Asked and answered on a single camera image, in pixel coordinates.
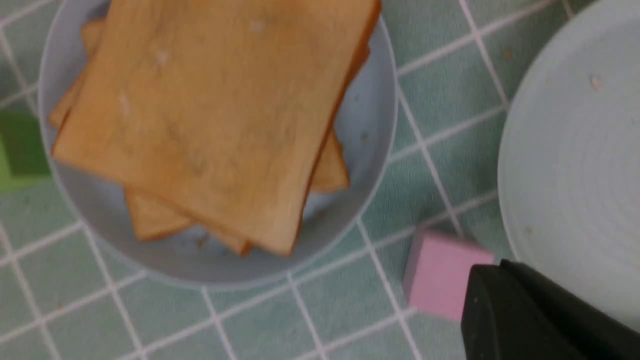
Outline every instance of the stack of toast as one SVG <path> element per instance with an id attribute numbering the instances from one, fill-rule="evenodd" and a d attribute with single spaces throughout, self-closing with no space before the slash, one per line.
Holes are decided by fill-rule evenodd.
<path id="1" fill-rule="evenodd" d="M 349 186 L 333 119 L 379 0 L 112 0 L 49 114 L 58 161 L 125 189 L 136 236 L 201 224 L 291 253 L 309 191 Z"/>

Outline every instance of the green sponge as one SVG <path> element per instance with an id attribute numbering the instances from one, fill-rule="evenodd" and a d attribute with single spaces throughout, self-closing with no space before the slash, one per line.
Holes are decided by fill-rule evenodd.
<path id="1" fill-rule="evenodd" d="M 0 111 L 0 193 L 49 177 L 38 122 L 25 113 Z"/>

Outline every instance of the light blue plate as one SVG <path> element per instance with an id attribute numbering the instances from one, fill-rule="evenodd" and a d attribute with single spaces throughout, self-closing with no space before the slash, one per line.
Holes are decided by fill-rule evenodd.
<path id="1" fill-rule="evenodd" d="M 38 98 L 44 144 L 51 149 L 57 131 L 49 112 L 84 68 L 80 27 L 106 14 L 105 0 L 66 0 L 49 33 L 41 66 Z M 351 84 L 335 121 L 344 148 L 351 187 L 335 195 L 313 195 L 293 255 L 272 256 L 260 250 L 244 259 L 230 254 L 215 239 L 203 249 L 203 229 L 193 228 L 165 241 L 139 242 L 131 226 L 122 188 L 49 159 L 72 208 L 100 241 L 153 274 L 180 285 L 217 288 L 251 286 L 303 266 L 327 251 L 353 223 L 380 182 L 396 128 L 396 67 L 384 22 L 370 41 L 371 55 Z"/>
<path id="2" fill-rule="evenodd" d="M 601 0 L 534 62 L 499 193 L 518 259 L 640 331 L 640 1 Z"/>

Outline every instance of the pink sponge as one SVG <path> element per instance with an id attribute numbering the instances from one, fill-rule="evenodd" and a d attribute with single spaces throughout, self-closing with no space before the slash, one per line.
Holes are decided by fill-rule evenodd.
<path id="1" fill-rule="evenodd" d="M 404 271 L 404 295 L 422 312 L 460 321 L 471 266 L 491 263 L 493 254 L 469 241 L 418 231 Z"/>

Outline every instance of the light blue bowl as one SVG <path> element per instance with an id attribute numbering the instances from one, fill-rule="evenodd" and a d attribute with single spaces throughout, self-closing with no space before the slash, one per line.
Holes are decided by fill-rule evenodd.
<path id="1" fill-rule="evenodd" d="M 104 0 L 67 0 L 54 20 L 42 59 L 38 93 L 40 127 L 49 154 L 58 132 L 48 124 L 47 116 L 86 63 L 80 27 L 104 16 L 107 9 Z M 49 158 L 56 182 L 99 241 L 128 261 L 179 285 L 251 286 L 301 267 L 335 245 L 351 227 L 380 182 L 394 138 L 396 67 L 382 19 L 369 45 L 369 61 L 351 84 L 335 121 L 351 188 L 309 197 L 300 237 L 289 258 L 258 249 L 247 258 L 239 258 L 214 239 L 200 249 L 198 241 L 208 235 L 198 227 L 165 241 L 142 243 L 134 235 L 120 186 Z"/>

